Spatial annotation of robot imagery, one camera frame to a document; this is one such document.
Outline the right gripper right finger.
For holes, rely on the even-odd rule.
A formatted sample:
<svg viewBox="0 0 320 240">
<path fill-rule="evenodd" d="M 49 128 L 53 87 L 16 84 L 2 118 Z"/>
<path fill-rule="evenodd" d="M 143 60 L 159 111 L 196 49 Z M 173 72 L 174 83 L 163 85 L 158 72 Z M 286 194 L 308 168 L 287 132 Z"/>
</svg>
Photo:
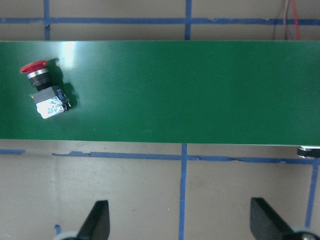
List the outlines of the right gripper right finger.
<svg viewBox="0 0 320 240">
<path fill-rule="evenodd" d="M 284 240 L 294 233 L 262 197 L 250 199 L 249 227 L 256 240 Z"/>
</svg>

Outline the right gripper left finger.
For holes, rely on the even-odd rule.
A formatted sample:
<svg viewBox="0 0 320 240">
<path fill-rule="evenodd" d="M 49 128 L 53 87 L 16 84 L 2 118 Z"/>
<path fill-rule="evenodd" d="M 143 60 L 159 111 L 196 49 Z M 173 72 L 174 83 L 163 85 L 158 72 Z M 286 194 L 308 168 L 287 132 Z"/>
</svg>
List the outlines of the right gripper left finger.
<svg viewBox="0 0 320 240">
<path fill-rule="evenodd" d="M 84 221 L 76 240 L 107 240 L 110 236 L 110 212 L 108 200 L 96 201 Z"/>
</svg>

